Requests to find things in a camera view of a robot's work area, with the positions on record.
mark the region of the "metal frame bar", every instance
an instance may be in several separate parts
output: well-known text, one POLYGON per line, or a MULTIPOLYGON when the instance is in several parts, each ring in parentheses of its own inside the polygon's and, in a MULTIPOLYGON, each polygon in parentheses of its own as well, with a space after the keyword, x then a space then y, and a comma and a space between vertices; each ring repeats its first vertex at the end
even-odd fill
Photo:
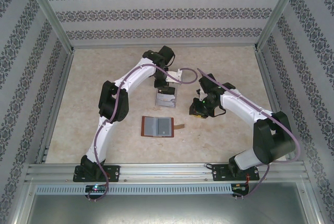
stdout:
POLYGON ((50 5, 48 0, 37 0, 38 4, 40 5, 43 13, 45 14, 46 18, 50 22, 53 30, 55 30, 58 38, 60 39, 61 43, 66 49, 66 52, 69 53, 73 46, 64 30, 62 27, 60 21, 58 20, 58 17, 56 13, 54 12, 52 6, 50 5))
MULTIPOLYGON (((36 195, 83 195, 86 185, 37 185, 36 195)), ((233 194, 231 184, 114 184, 107 195, 233 194)))
POLYGON ((57 94, 57 97, 55 98, 56 104, 53 107, 52 112, 51 112, 50 124, 48 125, 48 127, 46 129, 46 134, 45 134, 46 138, 43 140, 40 152, 38 153, 37 163, 42 163, 45 148, 46 148, 46 146, 50 145, 52 135, 53 135, 53 131, 54 131, 54 128, 56 126, 56 121, 57 121, 57 117, 58 117, 58 114, 59 114, 59 110, 61 108, 63 95, 64 95, 64 92, 65 92, 65 87, 66 87, 66 84, 67 84, 69 71, 70 71, 71 66, 72 66, 72 61, 73 61, 74 54, 75 54, 75 50, 70 51, 68 53, 67 61, 66 61, 66 64, 65 64, 66 65, 65 70, 64 70, 64 73, 61 77, 62 80, 61 80, 61 83, 60 83, 60 86, 59 86, 59 92, 57 94))
POLYGON ((32 208, 33 200, 35 198, 36 185, 23 185, 22 191, 19 195, 19 201, 16 205, 12 224, 28 223, 28 218, 32 208))
POLYGON ((311 182, 296 183, 308 223, 325 224, 311 182))
POLYGON ((289 0, 278 0, 274 10, 272 11, 268 22, 266 23, 263 31, 256 43, 258 49, 262 49, 267 39, 269 38, 273 28, 275 27, 279 17, 281 16, 283 10, 285 9, 289 0))
POLYGON ((260 73, 261 73, 263 83, 265 85, 265 89, 266 89, 266 93, 267 93, 267 96, 268 96, 268 100, 269 100, 271 110, 273 112, 278 112, 278 111, 280 111, 280 107, 279 107, 278 100, 277 100, 276 95, 275 95, 275 91, 273 89, 273 85, 270 81, 269 73, 268 73, 267 67, 265 65, 263 55, 255 47, 254 47, 254 53, 255 53, 257 64, 258 64, 259 69, 260 69, 260 73))
MULTIPOLYGON (((213 181, 211 170, 206 168, 206 163, 143 163, 117 165, 121 167, 120 180, 119 182, 111 182, 110 184, 217 183, 213 181)), ((28 167, 24 184, 95 184, 73 182, 75 166, 75 164, 31 164, 28 167)), ((266 167, 261 166, 258 170, 261 177, 265 173, 266 167)), ((289 164, 273 163, 264 182, 301 182, 308 180, 309 178, 304 162, 297 161, 289 164)), ((242 182, 245 181, 224 181, 221 183, 230 184, 242 182)))

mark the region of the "black joint motor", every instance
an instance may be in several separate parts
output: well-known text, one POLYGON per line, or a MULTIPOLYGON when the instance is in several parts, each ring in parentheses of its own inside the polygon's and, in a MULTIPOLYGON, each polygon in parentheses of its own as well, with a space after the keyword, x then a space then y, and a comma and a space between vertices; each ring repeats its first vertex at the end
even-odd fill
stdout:
MULTIPOLYGON (((282 111, 271 115, 289 131, 288 117, 282 111)), ((278 158, 293 152, 296 148, 293 139, 270 119, 258 120, 253 127, 253 151, 263 164, 269 164, 278 158)))
MULTIPOLYGON (((171 61, 175 54, 171 48, 168 46, 163 46, 159 52, 154 52, 149 50, 142 55, 143 58, 148 58, 152 60, 152 62, 157 65, 158 67, 168 71, 166 67, 168 63, 171 61)), ((154 87, 160 90, 167 90, 169 87, 168 82, 166 82, 167 75, 160 70, 156 70, 155 74, 154 87)))
MULTIPOLYGON (((116 95, 118 86, 115 83, 106 81, 102 86, 100 101, 99 101, 99 114, 110 120, 116 105, 116 99, 112 96, 116 95)), ((118 98, 118 106, 113 122, 122 121, 129 112, 129 98, 125 89, 120 90, 118 98)))
MULTIPOLYGON (((216 80, 213 74, 208 74, 208 76, 216 80)), ((202 101, 200 101, 198 98, 194 98, 193 103, 189 108, 189 114, 198 116, 203 119, 209 116, 216 117, 218 116, 214 114, 214 110, 216 107, 219 107, 225 113, 226 110, 220 104, 220 96, 224 94, 225 89, 218 86, 216 83, 212 82, 205 76, 199 79, 199 84, 203 92, 206 93, 207 96, 202 101)), ((228 89, 235 89, 235 87, 228 82, 225 83, 224 86, 226 86, 228 89)))
POLYGON ((99 181, 103 178, 101 169, 96 162, 92 162, 84 155, 81 158, 79 166, 76 166, 74 173, 74 181, 80 182, 82 179, 87 181, 99 181))

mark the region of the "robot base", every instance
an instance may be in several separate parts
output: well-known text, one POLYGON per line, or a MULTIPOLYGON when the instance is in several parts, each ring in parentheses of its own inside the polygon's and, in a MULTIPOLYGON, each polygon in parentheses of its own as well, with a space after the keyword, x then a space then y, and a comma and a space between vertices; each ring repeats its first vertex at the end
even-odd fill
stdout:
MULTIPOLYGON (((104 165, 104 161, 101 162, 101 165, 108 176, 108 181, 118 182, 120 177, 120 166, 107 166, 104 165)), ((73 181, 105 182, 105 177, 96 162, 90 161, 87 158, 87 155, 84 155, 81 158, 80 165, 75 167, 73 181)))
POLYGON ((241 170, 236 176, 231 173, 229 164, 206 164, 206 167, 212 171, 214 181, 245 181, 247 175, 249 175, 250 181, 260 180, 256 167, 241 170))

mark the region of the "aluminum frame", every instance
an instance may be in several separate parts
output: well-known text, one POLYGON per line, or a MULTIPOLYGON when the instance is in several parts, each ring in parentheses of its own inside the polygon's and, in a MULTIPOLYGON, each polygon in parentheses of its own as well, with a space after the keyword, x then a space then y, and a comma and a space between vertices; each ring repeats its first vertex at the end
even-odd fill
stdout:
MULTIPOLYGON (((110 184, 153 185, 153 184, 230 184, 231 181, 213 181, 206 163, 142 163, 117 164, 120 168, 119 182, 110 184)), ((19 195, 13 224, 26 224, 33 205, 38 185, 92 185, 95 183, 73 182, 76 164, 31 164, 19 195)), ((266 167, 258 168, 260 177, 266 167)), ((316 202, 304 162, 288 164, 273 163, 263 183, 294 182, 297 185, 308 223, 323 224, 324 220, 316 202)))
POLYGON ((40 149, 40 152, 38 153, 36 163, 42 163, 43 162, 43 157, 44 157, 44 154, 45 154, 45 149, 51 143, 51 138, 52 138, 55 126, 56 126, 56 121, 57 121, 57 118, 58 118, 59 110, 61 108, 61 104, 62 104, 62 100, 63 100, 63 96, 64 96, 65 87, 66 87, 66 84, 67 84, 69 72, 70 72, 70 69, 72 67, 72 62, 73 62, 74 54, 75 54, 75 50, 71 50, 68 53, 68 55, 67 55, 67 61, 66 61, 66 65, 65 65, 65 70, 64 70, 64 73, 63 73, 63 75, 61 77, 61 83, 60 83, 60 86, 59 86, 59 92, 57 93, 56 99, 55 99, 56 103, 55 103, 55 106, 52 108, 52 111, 51 111, 51 120, 49 122, 49 125, 46 128, 45 138, 44 138, 44 140, 43 140, 43 142, 41 144, 41 149, 40 149))
POLYGON ((278 19, 280 18, 282 12, 284 11, 289 0, 278 0, 275 8, 273 9, 265 27, 262 30, 262 33, 256 42, 257 49, 262 49, 267 39, 269 38, 272 30, 274 29, 278 19))
POLYGON ((53 30, 56 32, 58 38, 60 39, 61 43, 63 44, 66 52, 69 53, 73 46, 62 26, 60 23, 55 11, 53 10, 50 2, 48 0, 37 0, 39 6, 41 7, 43 13, 45 14, 46 18, 50 22, 53 30))

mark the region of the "enclosure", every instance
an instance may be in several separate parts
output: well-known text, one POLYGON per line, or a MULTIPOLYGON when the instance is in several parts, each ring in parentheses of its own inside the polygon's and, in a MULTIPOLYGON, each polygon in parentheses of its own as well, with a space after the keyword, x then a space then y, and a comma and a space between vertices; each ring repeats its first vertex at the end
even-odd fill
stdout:
POLYGON ((0 223, 334 222, 333 2, 0 0, 0 223), (164 45, 175 53, 170 70, 199 67, 283 111, 299 160, 273 163, 258 191, 235 201, 231 182, 214 181, 206 164, 251 148, 253 130, 230 111, 189 115, 198 82, 177 87, 175 108, 159 107, 148 78, 108 145, 119 182, 86 202, 92 183, 73 174, 97 129, 102 85, 164 45), (185 127, 174 138, 141 137, 143 115, 185 127))

